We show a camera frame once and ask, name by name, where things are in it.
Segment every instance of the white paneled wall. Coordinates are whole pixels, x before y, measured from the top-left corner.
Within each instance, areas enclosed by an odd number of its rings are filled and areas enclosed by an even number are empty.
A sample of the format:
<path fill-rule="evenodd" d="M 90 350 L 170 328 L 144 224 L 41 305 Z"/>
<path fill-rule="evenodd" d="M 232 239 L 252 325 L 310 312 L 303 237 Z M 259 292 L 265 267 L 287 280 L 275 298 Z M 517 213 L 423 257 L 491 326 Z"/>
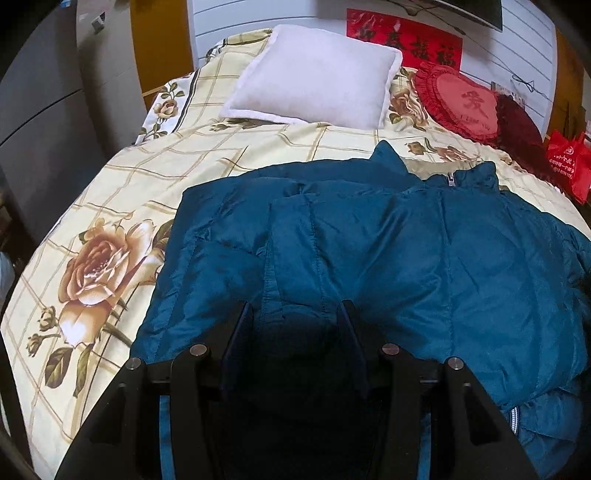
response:
<path fill-rule="evenodd" d="M 497 82 L 518 91 L 527 111 L 545 133 L 556 85 L 556 31 L 552 21 L 530 0 L 502 0 L 503 32 L 481 26 L 444 8 L 409 17 L 387 0 L 188 0 L 193 13 L 194 56 L 204 63 L 218 41 L 237 33 L 282 23 L 346 32 L 347 8 L 359 8 L 410 18 L 463 38 L 461 71 L 478 83 Z M 408 6 L 412 0 L 398 0 Z M 465 35 L 458 33 L 460 28 Z M 516 82 L 513 73 L 534 82 L 538 92 Z"/>

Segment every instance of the black wire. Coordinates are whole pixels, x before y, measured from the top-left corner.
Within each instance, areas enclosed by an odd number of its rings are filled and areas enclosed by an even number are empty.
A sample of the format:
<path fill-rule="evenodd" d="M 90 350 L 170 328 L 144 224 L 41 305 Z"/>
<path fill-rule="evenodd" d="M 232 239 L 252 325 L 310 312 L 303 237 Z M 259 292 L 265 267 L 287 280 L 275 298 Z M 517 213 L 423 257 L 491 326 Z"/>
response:
<path fill-rule="evenodd" d="M 393 0 L 387 0 L 389 3 L 391 4 L 395 4 L 398 5 L 399 7 L 404 8 L 405 10 L 407 9 L 407 7 L 405 7 L 404 5 L 399 4 L 398 2 L 395 2 Z M 482 48 L 483 50 L 485 50 L 488 54 L 492 55 L 494 58 L 496 58 L 497 60 L 499 60 L 502 65 L 499 65 L 499 67 L 501 67 L 502 69 L 504 69 L 506 72 L 510 73 L 512 75 L 512 79 L 514 81 L 516 81 L 517 83 L 522 83 L 523 85 L 525 85 L 527 87 L 527 89 L 530 91 L 530 93 L 539 93 L 542 97 L 544 97 L 546 100 L 548 100 L 549 102 L 551 102 L 552 100 L 550 100 L 548 98 L 548 96 L 545 93 L 540 92 L 539 90 L 537 90 L 535 88 L 535 83 L 534 81 L 530 81 L 530 82 L 526 82 L 523 78 L 521 78 L 519 75 L 517 75 L 513 70 L 511 70 L 509 68 L 509 66 L 503 61 L 502 58 L 498 57 L 497 55 L 495 55 L 493 52 L 491 52 L 488 48 L 483 47 L 479 42 L 477 42 L 476 40 L 474 40 L 470 35 L 468 35 L 466 32 L 464 32 L 461 28 L 452 25 L 451 23 L 449 23 L 448 21 L 442 19 L 439 15 L 436 15 L 435 13 L 431 12 L 431 10 L 433 8 L 438 8 L 439 6 L 434 6 L 434 7 L 429 7 L 429 8 L 425 8 L 422 7 L 418 12 L 422 12 L 423 10 L 425 10 L 427 13 L 429 13 L 430 15 L 434 16 L 435 18 L 437 18 L 439 21 L 445 23 L 448 27 L 452 27 L 455 31 L 457 31 L 460 35 L 469 38 L 470 40 L 472 40 L 476 45 L 478 45 L 480 48 Z"/>

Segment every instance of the bed sheet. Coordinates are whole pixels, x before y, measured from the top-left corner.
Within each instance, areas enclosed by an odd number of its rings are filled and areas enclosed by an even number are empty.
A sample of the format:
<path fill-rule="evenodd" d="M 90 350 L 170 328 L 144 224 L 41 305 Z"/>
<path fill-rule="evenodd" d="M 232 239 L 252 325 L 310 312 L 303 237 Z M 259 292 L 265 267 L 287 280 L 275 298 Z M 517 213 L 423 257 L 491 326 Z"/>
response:
<path fill-rule="evenodd" d="M 393 81 L 387 124 L 379 131 L 219 119 L 240 73 L 270 33 L 229 37 L 198 72 L 168 82 L 137 145 L 107 163 L 19 280 L 0 330 L 42 479 L 53 478 L 82 421 L 128 358 L 181 195 L 192 185 L 271 164 L 368 158 L 387 140 L 409 166 L 415 160 L 493 161 L 501 186 L 591 238 L 574 206 L 551 185 L 502 151 L 430 119 L 411 69 L 401 69 Z"/>

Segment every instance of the red poster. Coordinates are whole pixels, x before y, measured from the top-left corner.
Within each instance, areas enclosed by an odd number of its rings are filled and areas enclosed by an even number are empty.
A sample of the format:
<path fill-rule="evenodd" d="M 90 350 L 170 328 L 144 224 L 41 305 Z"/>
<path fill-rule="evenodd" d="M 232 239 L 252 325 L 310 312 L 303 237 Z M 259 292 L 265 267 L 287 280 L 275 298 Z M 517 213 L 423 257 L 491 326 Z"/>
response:
<path fill-rule="evenodd" d="M 348 8 L 347 36 L 401 50 L 405 67 L 432 61 L 460 70 L 460 37 L 407 18 Z"/>

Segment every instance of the red bag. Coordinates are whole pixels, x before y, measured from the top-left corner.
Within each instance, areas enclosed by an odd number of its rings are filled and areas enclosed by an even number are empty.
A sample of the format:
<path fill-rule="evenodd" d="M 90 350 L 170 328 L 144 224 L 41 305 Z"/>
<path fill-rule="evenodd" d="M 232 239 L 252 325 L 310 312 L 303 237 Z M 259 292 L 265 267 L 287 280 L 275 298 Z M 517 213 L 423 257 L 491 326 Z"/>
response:
<path fill-rule="evenodd" d="M 587 201 L 591 187 L 591 150 L 583 141 L 584 134 L 578 140 L 569 141 L 554 131 L 546 151 L 546 158 L 558 174 L 562 188 L 579 203 Z"/>

